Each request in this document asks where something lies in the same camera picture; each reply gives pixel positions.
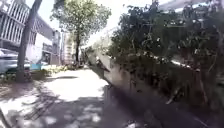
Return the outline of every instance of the building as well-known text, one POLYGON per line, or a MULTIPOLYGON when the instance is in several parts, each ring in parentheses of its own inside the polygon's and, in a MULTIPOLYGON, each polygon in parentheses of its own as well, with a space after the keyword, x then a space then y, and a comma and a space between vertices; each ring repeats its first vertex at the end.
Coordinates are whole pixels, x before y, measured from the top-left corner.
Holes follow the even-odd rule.
MULTIPOLYGON (((0 47, 18 51, 30 8, 24 0, 0 0, 0 47)), ((31 30, 26 57, 32 64, 60 64, 60 32, 39 15, 31 30)))
POLYGON ((160 5, 159 8, 162 10, 179 9, 183 8, 187 3, 198 4, 206 2, 207 0, 171 0, 170 2, 160 5))
POLYGON ((75 43, 70 33, 63 33, 62 44, 63 63, 72 64, 75 59, 75 43))

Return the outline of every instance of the sidewalk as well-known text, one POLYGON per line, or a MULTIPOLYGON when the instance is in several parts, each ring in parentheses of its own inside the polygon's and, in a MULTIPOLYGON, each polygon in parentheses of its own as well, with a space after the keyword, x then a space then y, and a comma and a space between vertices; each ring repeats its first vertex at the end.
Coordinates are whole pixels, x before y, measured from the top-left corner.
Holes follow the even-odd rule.
POLYGON ((122 105, 126 101, 90 69, 61 72, 36 84, 18 85, 1 97, 16 128, 144 128, 122 105))

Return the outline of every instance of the concrete wall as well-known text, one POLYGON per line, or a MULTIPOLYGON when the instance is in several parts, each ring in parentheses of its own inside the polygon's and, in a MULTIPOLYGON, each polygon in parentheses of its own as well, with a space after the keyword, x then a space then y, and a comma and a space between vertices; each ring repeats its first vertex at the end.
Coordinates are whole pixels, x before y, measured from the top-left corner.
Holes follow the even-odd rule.
POLYGON ((59 58, 60 58, 60 56, 52 54, 51 55, 51 63, 50 64, 59 66, 61 64, 59 58))
POLYGON ((70 40, 70 34, 69 33, 63 33, 63 60, 65 64, 72 64, 74 62, 73 54, 74 51, 74 43, 70 40))
POLYGON ((97 53, 98 57, 102 61, 103 65, 110 70, 109 73, 105 73, 105 77, 115 86, 121 88, 126 93, 141 92, 143 95, 147 95, 148 91, 152 91, 143 81, 133 77, 128 71, 121 69, 121 67, 114 63, 108 56, 97 53))
POLYGON ((31 64, 36 64, 42 58, 43 43, 52 45, 52 41, 45 38, 41 34, 37 34, 35 44, 28 44, 26 50, 26 57, 31 64))

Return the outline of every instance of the sunlight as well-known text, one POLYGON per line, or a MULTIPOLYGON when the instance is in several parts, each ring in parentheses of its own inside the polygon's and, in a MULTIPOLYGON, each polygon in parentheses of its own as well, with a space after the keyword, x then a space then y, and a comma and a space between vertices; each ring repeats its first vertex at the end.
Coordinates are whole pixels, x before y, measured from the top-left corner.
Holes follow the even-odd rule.
POLYGON ((95 122, 95 123, 98 123, 98 122, 101 121, 101 117, 97 113, 95 113, 92 116, 92 121, 95 122))
POLYGON ((54 124, 54 123, 56 123, 56 122, 57 122, 57 119, 54 118, 54 117, 47 116, 47 117, 45 117, 45 121, 46 121, 46 123, 47 123, 48 125, 50 125, 50 124, 54 124))
POLYGON ((94 112, 100 112, 102 111, 102 108, 100 107, 94 107, 92 104, 88 105, 84 108, 84 111, 94 111, 94 112))
POLYGON ((139 125, 137 123, 129 124, 126 128, 137 128, 139 125))
POLYGON ((28 114, 33 111, 32 105, 24 105, 31 104, 32 102, 36 101, 36 96, 26 96, 26 97, 20 97, 15 100, 8 100, 6 102, 0 102, 0 106, 2 108, 2 111, 4 113, 8 113, 11 110, 20 111, 21 115, 28 114))
MULTIPOLYGON (((64 73, 59 73, 53 76, 53 78, 63 75, 64 73)), ((45 87, 65 101, 75 101, 80 97, 102 98, 102 88, 108 85, 105 80, 100 79, 99 76, 91 70, 68 71, 66 72, 66 76, 77 76, 77 78, 55 79, 44 84, 45 87)))

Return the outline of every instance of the parked car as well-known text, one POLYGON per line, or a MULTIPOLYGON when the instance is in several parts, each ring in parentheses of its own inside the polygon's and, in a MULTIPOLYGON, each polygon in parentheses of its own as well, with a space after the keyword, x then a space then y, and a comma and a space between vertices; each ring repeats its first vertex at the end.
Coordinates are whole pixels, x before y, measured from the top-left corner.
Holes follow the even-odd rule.
MULTIPOLYGON (((10 50, 0 49, 0 74, 15 73, 17 70, 18 54, 10 50)), ((30 62, 25 59, 25 70, 30 70, 30 62)))

